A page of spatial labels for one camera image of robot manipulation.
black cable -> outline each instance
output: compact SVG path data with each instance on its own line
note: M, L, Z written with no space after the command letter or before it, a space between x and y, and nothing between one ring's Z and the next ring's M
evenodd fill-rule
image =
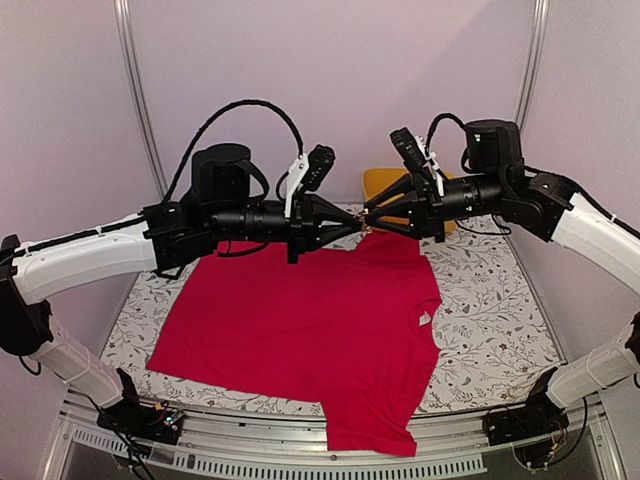
M213 122L215 122L218 118L220 118L226 112L233 110L234 108L242 107L245 105L265 107L275 112L280 118L282 118L282 120L284 120L284 122L288 125L289 129L291 130L291 133L293 133L293 136L295 137L296 143L298 145L298 156L303 154L304 146L302 142L302 137L300 136L300 132L298 131L298 128L295 126L291 118L289 118L289 116L282 109L280 109L279 107L276 107L274 104L267 102L265 100L247 99L247 100L239 100L237 102L232 102L229 105L222 107L220 110L214 113L211 117L209 117L207 121L204 122L202 127L200 127L200 129L196 132L195 136L191 139L191 142L189 143L187 150L184 152L184 155L182 156L182 160L180 160L180 165L178 166L178 169L176 170L176 173L173 176L171 185L169 186L167 193L165 193L164 197L162 198L160 205L166 205L167 202L171 200L171 196L173 195L176 187L178 186L178 181L180 180L182 171L184 170L187 163L189 162L189 158L191 157L191 153L193 152L193 149L195 148L196 143L198 143L198 140L200 140L200 137L202 137L202 135L207 130L207 128L209 128Z
M509 412L509 415L511 415L518 423L522 424L522 425L526 425L527 422L525 422L524 420L522 420L517 414L516 412L514 412L511 407L509 405L496 405L495 407L491 407L489 410L486 411L485 413L485 417L488 416L491 412L493 412L494 410L497 410L499 408L504 408L507 412ZM484 433L486 433L487 435L489 435L489 431L487 429L485 429L486 425L482 425L482 431Z
M251 255L252 253L258 253L260 250L264 250L269 246L268 242L261 243L257 247L249 248L247 250L242 250L241 252L232 252L231 251L231 242L229 242L229 250L226 253L218 252L218 256L221 258L237 258L237 257L245 257L247 255Z
M125 435L125 438L129 441L131 447L139 454L147 456L151 455L151 448L147 447L146 445L140 445L133 439L133 436L131 434Z
M460 223L459 220L455 220L456 225L458 227L460 227L462 230L466 231L466 232L470 232L470 233L475 233L476 235L488 235L488 236L493 236L493 237L506 237L507 235L511 235L511 228L507 227L506 225L501 225L498 223L498 221L495 219L495 215L492 215L491 218L493 219L493 222L496 224L496 226L501 229L502 231L500 232L481 232L479 230L473 230L469 227L465 227L464 225L462 225L462 223Z
M120 441L125 444L125 446L127 447L129 458L131 458L131 454L133 454L133 456L136 458L136 460L140 464L140 467L142 467L142 469L144 470L144 473L147 475L148 480L155 480L155 477L149 470L149 467L147 467L147 465L142 461L142 458L140 457L140 454L138 453L137 449L133 447L132 443L127 438L122 436L120 432L116 431L116 426L111 422L109 417L105 415L104 410L102 410L102 408L100 408L98 404L94 402L90 396L87 395L87 398L89 399L93 407L98 412L98 415L100 415L102 419L109 424L113 433L115 433L116 436L120 439ZM132 468L131 471L134 472L138 478L141 478L142 480L146 480L144 477L140 476L138 472L135 471L135 468Z
M582 440L584 432L587 430L587 421L589 420L589 403L587 402L586 397L582 398L582 402L584 403L584 419L582 420L582 428L580 429L580 433L578 434L576 442L571 446L571 449L569 449L569 451L564 454L563 457L560 457L555 461L552 460L551 463L549 463L549 466L557 465L560 462L564 462L569 457L569 455L571 455L575 451L575 449L578 448L578 445L580 445L580 440Z
M64 237L58 237L58 238L54 238L54 239L51 239L51 240L47 240L45 242L37 243L35 245L30 245L29 246L29 252L37 252L37 251L43 250L45 248L56 247L56 246L62 245L64 243L73 242L74 240L80 240L82 238L93 237L93 236L99 235L101 233L111 233L111 232L114 232L116 230L120 230L120 229L127 228L127 227L132 227L133 225L137 225L139 223L146 222L146 221L147 221L146 217L139 216L139 217L133 218L131 220L125 220L124 222L112 223L111 225L105 225L104 227L101 227L99 231L94 228L94 229L91 229L91 230L84 230L82 232L72 233L72 234L66 235ZM14 252L13 255L15 257L22 257L22 256L26 255L26 253L27 253L26 249L17 250L16 252Z
M131 473L133 473L136 476L136 478L139 478L140 480L147 480L142 475L140 475L140 473L137 470L137 468L140 466L140 464L134 465L134 463L133 463L133 455L131 454L131 449L130 448L127 449L127 456L129 457L129 471Z
M469 149L465 148L464 151L462 152L462 157L460 157L460 168L462 168L462 171L464 173L476 173L473 170L471 170L469 167L467 167L467 160L469 160Z
M42 364L40 362L38 363L38 369L37 370L32 370L31 367L29 365L27 365L27 362L24 361L24 358L22 358L22 355L18 357L20 359L20 363L22 364L22 366L24 367L24 369L29 372L31 375L33 375L34 377L37 377L38 375L40 375L42 373Z
M284 182L284 180L287 178L288 175L289 175L289 171L284 172L282 176L278 179L278 183L276 183L276 197L278 197L278 200L280 200L282 203L285 202L285 198L280 193L280 187L282 186L282 182Z
M438 175L440 175L440 178L442 178L442 183L449 183L449 177L447 177L447 174L446 174L446 173L444 173L444 172L443 172L442 170L440 170L439 168L438 168L438 169L435 169L435 170L436 170L436 173L437 173Z
M620 220L617 217L614 217L611 213L609 213L607 211L606 208L604 208L602 205L600 205L598 203L598 201L593 198L589 192L587 192L582 185L580 185L578 182L576 182L575 180L572 180L568 177L565 177L564 175L559 175L557 173L552 173L552 172L547 172L545 170L540 170L537 168L533 168L533 167L524 167L526 171L530 172L530 173L535 173L535 174L539 174L539 173L547 173L549 175L555 175L557 177L562 178L565 182L567 182L569 185L571 185L573 188L576 189L577 192L579 192L586 200L587 202L589 202L591 204L591 206L593 208L595 208L598 212L600 212L602 215L604 215L605 217L607 217L610 221L612 221L614 224L618 225L620 228L622 228L623 230L625 230L627 233L633 235L634 237L636 237L637 239L640 239L640 232L638 230L636 230L635 228L633 228L632 226L628 225L627 223L623 222L622 220Z
M464 130L464 122L460 120L460 118L454 115L453 113L441 113L439 115L436 115L436 117L432 120L431 125L429 126L429 131L427 132L427 140L425 143L425 149L427 153L431 151L431 140L433 139L434 133L436 133L436 128L438 128L438 124L445 119L454 121L456 125L458 125L462 130Z
M5 263L10 263L11 261L13 261L13 257L14 257L14 255L9 255L7 258L5 258L4 260L2 260L2 261L0 262L0 267L1 267L2 265L4 265Z

white bracket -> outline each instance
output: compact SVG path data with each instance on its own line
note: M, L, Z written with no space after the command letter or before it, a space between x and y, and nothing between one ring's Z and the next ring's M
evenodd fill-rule
M296 158L289 167L287 174L287 195L284 202L284 218L291 218L291 208L293 206L293 196L300 187L304 175L309 170L309 157L303 153Z
M436 186L438 187L438 195L443 197L444 182L440 174L438 174L438 171L440 170L440 165L438 164L438 162L436 162L436 154L435 152L429 152L429 154L427 155L424 140L418 135L415 136L415 139L416 139L416 143L418 144L418 148L420 149L420 152L422 152L422 155L426 160L426 163L424 164L425 168L429 170L429 173L431 174L433 179L436 181Z

red t-shirt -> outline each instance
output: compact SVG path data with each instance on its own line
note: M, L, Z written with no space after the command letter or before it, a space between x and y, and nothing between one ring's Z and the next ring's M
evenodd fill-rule
M234 250L242 250L247 245ZM330 450L412 456L406 430L435 368L441 303L419 244L368 235L288 265L284 245L203 258L147 367L231 390L320 402Z

t-shirt sleeve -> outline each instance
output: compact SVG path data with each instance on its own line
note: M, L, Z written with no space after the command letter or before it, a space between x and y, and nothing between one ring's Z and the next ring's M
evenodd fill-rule
M406 430L415 407L402 408L396 403L391 411L379 404L380 398L383 396L370 392L322 402L329 450L373 450L415 456L416 443Z

wire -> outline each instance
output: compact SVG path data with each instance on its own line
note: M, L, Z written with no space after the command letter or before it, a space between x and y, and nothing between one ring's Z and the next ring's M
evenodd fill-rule
M157 423L159 423L161 421L164 421L164 419L167 418L170 413L171 412L169 411L169 409L165 409L165 411L162 413L162 415L160 415L155 422L151 422L148 425L152 426L152 425L156 425Z
M24 369L27 372L29 372L31 375L33 375L34 377L37 377L38 375L40 375L42 373L42 364L40 362L37 362L38 363L38 369L37 370L33 370L29 365L27 365L27 362L24 361L24 358L22 357L22 355L20 355L18 358L20 359L20 363L22 364Z
M211 126L211 124L213 124L213 122L215 122L218 118L220 118L226 112L233 110L234 108L242 107L245 105L253 105L253 106L268 108L269 110L275 112L280 118L282 118L282 120L284 120L284 122L289 126L291 133L293 133L293 136L296 139L296 144L298 145L298 156L302 155L304 151L303 150L304 146L302 142L302 137L300 136L300 132L298 131L298 128L295 126L291 118L289 118L289 116L282 109L280 109L279 107L276 107L274 104L267 102L265 100L247 99L247 100L239 100L237 102L232 102L222 107L220 110L214 113L211 117L209 117L207 121L204 122L202 127L200 127L200 129L196 132L195 136L191 139L191 142L189 143L187 150L184 152L184 155L182 156L182 160L180 160L180 165L178 166L178 169L176 170L176 173L173 176L171 185L169 186L167 193L165 193L164 197L162 198L160 205L166 205L171 200L171 196L173 195L176 187L178 186L178 181L180 180L182 172L186 167L187 163L189 162L191 153L193 152L193 149L195 148L196 143L198 143L198 140L200 140L200 137L202 137L204 132Z
M282 182L284 182L287 176L289 176L289 171L284 172L278 179L278 183L276 183L276 197L278 197L278 200L280 200L282 203L285 202L285 198L282 196L282 193L280 193L280 187L282 186Z
M515 447L512 447L511 451L513 452L513 456L515 457L515 459L518 461L518 463L526 468L527 470L530 470L532 472L537 471L537 470L544 470L548 467L552 467L554 465L557 465L560 462L564 462L567 458L569 458L569 456L578 448L578 445L580 445L580 441L582 440L582 437L584 437L584 433L587 430L587 421L589 419L589 404L587 402L586 397L582 398L582 402L584 404L584 418L582 419L582 428L580 429L580 433L578 434L578 438L576 439L575 443L571 446L571 448L569 449L569 451L567 453L565 453L562 457L558 458L557 460L553 460L555 452L552 450L552 452L550 452L550 454L546 455L544 457L544 460L541 458L537 459L536 461L530 461L529 463L531 465L540 465L539 467L529 467L525 462L526 460L523 460L522 458L519 458L518 455L516 455L516 451L515 451ZM561 432L562 432L562 436L560 437L560 440L557 442L558 445L560 445L560 443L565 439L566 437L566 431L564 430L564 428L561 427Z
M125 438L129 441L133 450L135 450L139 454L147 455L147 456L151 455L151 447L147 447L146 445L140 445L138 442L136 442L133 439L133 435L127 434L125 435Z
M552 460L551 463L549 463L549 466L557 465L560 462L564 462L567 458L569 458L569 455L571 455L576 450L576 448L578 448L578 445L580 445L580 440L582 440L584 432L587 430L587 421L589 420L589 403L587 402L586 397L582 398L582 403L584 404L584 418L582 419L582 428L580 429L580 433L578 434L576 443L571 446L569 451L565 453L564 456L558 458L556 461Z
M560 428L560 440L558 440L558 444L560 447L563 447L567 444L567 430L558 423L558 427Z
M264 250L269 246L268 242L261 243L257 247L249 248L247 250L242 250L241 252L232 252L231 251L231 241L229 241L229 248L226 253L218 252L218 256L221 258L237 258L237 257L245 257L247 255L251 255L252 253L258 253L260 250Z
M587 202L589 202L591 204L591 206L593 208L595 208L598 212L600 212L602 215L604 215L605 217L607 217L611 222L613 222L614 224L618 225L620 228L622 228L623 230L625 230L627 233L633 235L634 237L636 237L637 239L640 239L640 232L638 232L638 230L636 230L635 228L633 228L632 226L628 225L627 223L623 222L622 220L620 220L617 217L614 217L611 213L609 213L609 211L607 211L606 208L604 208L602 205L600 205L598 203L598 201L593 198L589 192L587 192L578 182L576 182L575 180L572 180L568 177L565 177L564 175L560 175L557 173L552 173L552 172L547 172L545 170L540 170L537 168L533 168L533 167L524 167L525 170L527 172L530 173L535 173L535 174L540 174L540 173L547 173L549 175L555 175L557 177L562 178L565 182L567 182L569 185L571 185L573 188L576 189L577 192L579 192L586 200Z
M467 160L469 160L469 149L465 148L464 151L462 152L462 157L460 157L460 168L462 168L462 171L464 173L476 173L473 170L471 170L469 167L467 167Z
M522 420L516 414L516 412L514 412L508 405L496 405L495 407L491 407L489 410L487 410L487 413L485 413L485 416L489 415L492 411L497 410L498 408L504 408L507 412L509 412L509 415L511 415L518 423L526 425L527 422ZM482 426L482 430L484 431L484 433L489 434L489 431L485 430L484 427L485 427L485 425Z
M142 458L140 457L140 454L138 453L138 449L140 448L136 442L134 442L133 440L129 440L129 438L125 438L124 436L122 436L122 434L118 431L116 431L116 426L113 424L113 422L111 421L111 419L109 419L109 417L107 415L105 415L104 410L102 408L100 408L98 406L98 404L96 402L93 401L93 399L87 395L87 398L89 399L89 401L91 402L91 404L93 405L93 407L96 409L96 411L98 412L98 415L100 415L102 417L102 419L107 422L109 424L109 426L111 427L113 433L116 434L116 436L120 439L120 441L122 443L125 444L125 446L127 447L127 454L129 455L129 467L130 467L130 471L135 473L136 477L142 479L142 480L147 480L144 477L142 477L137 471L136 471L136 467L133 467L131 465L131 461L132 461L132 457L131 455L133 455L136 460L138 461L138 463L140 464L140 467L142 467L142 470L144 470L144 473L147 475L148 480L155 480L155 477L153 476L153 474L151 473L151 471L149 470L149 467L147 467L147 465L142 461Z
M462 230L465 230L470 233L475 233L476 235L487 235L487 236L493 236L493 237L506 237L507 235L511 235L510 227L507 227L506 225L502 225L498 223L495 215L491 215L491 218L493 219L493 223L495 223L496 226L501 230L500 232L481 232L478 230L473 230L469 227L465 227L464 225L462 225L460 220L455 220L455 222L456 222L456 225L460 227Z
M28 248L28 251L29 252L37 252L37 251L43 250L45 248L56 247L56 246L62 245L64 243L73 242L74 240L80 240L82 238L87 238L87 237L93 237L95 235L99 235L99 234L102 234L102 233L114 232L116 230L120 230L120 229L123 229L123 228L131 227L133 225L138 225L139 223L146 222L146 221L147 221L147 218L141 215L141 216L133 218L131 220L125 220L124 222L112 223L111 225L105 225L104 227L101 227L100 230L97 230L97 229L84 230L82 232L76 232L76 233L72 233L70 235L66 235L64 237L58 237L58 238L54 238L52 240L47 240L45 242L37 243L35 245L30 245L29 248ZM14 257L22 257L22 256L24 256L26 254L27 254L27 249L25 248L23 250L19 250L19 251L14 252L13 255L14 255Z
M14 257L13 255L9 255L7 258L0 261L0 267L3 266L5 263L10 263L11 261L13 261L13 257Z
M464 130L464 122L460 120L459 117L454 115L453 113L441 113L436 115L436 117L432 120L431 125L429 126L429 131L427 132L427 140L425 142L425 150L427 152L431 151L431 140L433 139L434 133L436 133L436 128L438 128L438 124L442 120L452 120L458 125L462 130Z

